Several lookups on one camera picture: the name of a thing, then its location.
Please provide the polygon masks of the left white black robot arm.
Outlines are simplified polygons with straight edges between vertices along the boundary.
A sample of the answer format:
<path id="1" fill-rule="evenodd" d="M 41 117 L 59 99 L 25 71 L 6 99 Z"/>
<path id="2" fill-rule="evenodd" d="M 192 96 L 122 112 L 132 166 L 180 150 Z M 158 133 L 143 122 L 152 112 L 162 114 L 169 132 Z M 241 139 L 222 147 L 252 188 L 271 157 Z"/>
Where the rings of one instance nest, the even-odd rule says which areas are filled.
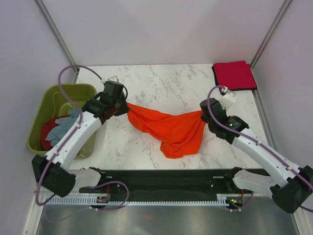
<path id="1" fill-rule="evenodd" d="M 32 159 L 38 185 L 60 197 L 67 196 L 74 188 L 76 176 L 69 172 L 70 165 L 86 141 L 108 119 L 126 114 L 128 91 L 116 81 L 106 81 L 103 91 L 89 99 L 79 109 L 79 116 L 63 138 L 44 156 Z"/>

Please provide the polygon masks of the orange t shirt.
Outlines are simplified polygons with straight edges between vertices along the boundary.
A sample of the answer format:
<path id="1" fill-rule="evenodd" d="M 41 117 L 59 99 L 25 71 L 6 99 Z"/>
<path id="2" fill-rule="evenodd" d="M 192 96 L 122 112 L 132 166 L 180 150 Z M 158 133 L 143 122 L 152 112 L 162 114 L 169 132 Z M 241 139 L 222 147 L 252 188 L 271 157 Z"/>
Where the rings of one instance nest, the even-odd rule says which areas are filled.
<path id="1" fill-rule="evenodd" d="M 129 103 L 129 122 L 137 130 L 161 141 L 160 150 L 166 158 L 177 159 L 197 154 L 204 127 L 202 111 L 170 115 Z"/>

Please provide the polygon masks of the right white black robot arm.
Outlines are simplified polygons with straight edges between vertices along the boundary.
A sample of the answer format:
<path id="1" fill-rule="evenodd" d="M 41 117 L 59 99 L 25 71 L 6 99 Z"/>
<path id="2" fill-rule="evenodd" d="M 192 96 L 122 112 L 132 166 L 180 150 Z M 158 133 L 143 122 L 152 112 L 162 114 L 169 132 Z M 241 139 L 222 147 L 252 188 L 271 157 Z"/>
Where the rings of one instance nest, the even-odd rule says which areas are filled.
<path id="1" fill-rule="evenodd" d="M 210 132 L 245 152 L 267 172 L 264 176 L 240 167 L 232 168 L 224 180 L 228 192 L 246 189 L 267 196 L 290 214 L 302 206 L 313 192 L 310 166 L 300 167 L 261 143 L 249 125 L 237 116 L 228 116 L 218 100 L 204 100 L 200 108 L 201 119 L 208 124 Z"/>

